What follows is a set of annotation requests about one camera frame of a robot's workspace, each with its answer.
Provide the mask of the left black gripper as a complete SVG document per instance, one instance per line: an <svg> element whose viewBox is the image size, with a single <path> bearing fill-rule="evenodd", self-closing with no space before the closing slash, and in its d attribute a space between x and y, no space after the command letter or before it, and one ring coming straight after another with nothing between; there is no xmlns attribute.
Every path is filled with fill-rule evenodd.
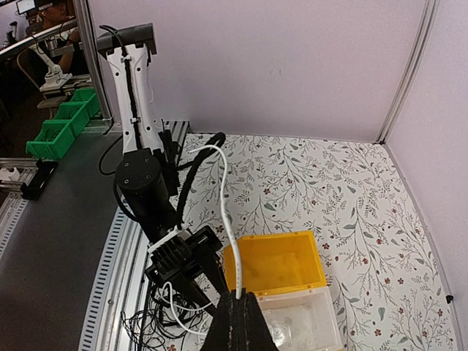
<svg viewBox="0 0 468 351"><path fill-rule="evenodd" d="M204 274L220 295L228 292L217 254L221 248L221 241L209 226L202 227L194 234L188 230L174 229L148 248L152 266L146 273L155 282L161 283L175 277L175 290L213 317L216 307L191 279Z"/></svg>

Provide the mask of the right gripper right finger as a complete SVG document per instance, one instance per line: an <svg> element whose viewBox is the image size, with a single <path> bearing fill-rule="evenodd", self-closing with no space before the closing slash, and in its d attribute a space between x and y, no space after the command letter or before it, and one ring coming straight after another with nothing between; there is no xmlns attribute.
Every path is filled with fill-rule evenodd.
<svg viewBox="0 0 468 351"><path fill-rule="evenodd" d="M239 350L277 351L253 292L243 292L239 300Z"/></svg>

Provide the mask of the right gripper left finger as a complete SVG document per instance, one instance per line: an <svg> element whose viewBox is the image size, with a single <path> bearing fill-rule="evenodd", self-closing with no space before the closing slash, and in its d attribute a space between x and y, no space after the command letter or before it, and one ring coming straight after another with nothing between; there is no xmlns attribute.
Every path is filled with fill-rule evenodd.
<svg viewBox="0 0 468 351"><path fill-rule="evenodd" d="M224 292L218 302L203 351L238 350L238 315L236 291Z"/></svg>

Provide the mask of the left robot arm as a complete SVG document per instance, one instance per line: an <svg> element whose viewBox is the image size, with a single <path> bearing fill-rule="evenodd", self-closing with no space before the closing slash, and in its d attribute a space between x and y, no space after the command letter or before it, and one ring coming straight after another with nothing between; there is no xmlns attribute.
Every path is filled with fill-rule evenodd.
<svg viewBox="0 0 468 351"><path fill-rule="evenodd" d="M215 306L195 280L205 275L219 294L228 291L217 254L222 244L208 226L191 232L183 216L199 167L226 136L216 133L192 161L180 165L181 143L169 129L157 126L150 106L147 69L156 54L152 24L100 28L104 34L97 39L97 51L113 73L123 129L123 159L113 173L114 197L148 239L148 279L158 288L171 283L190 303L215 315Z"/></svg>

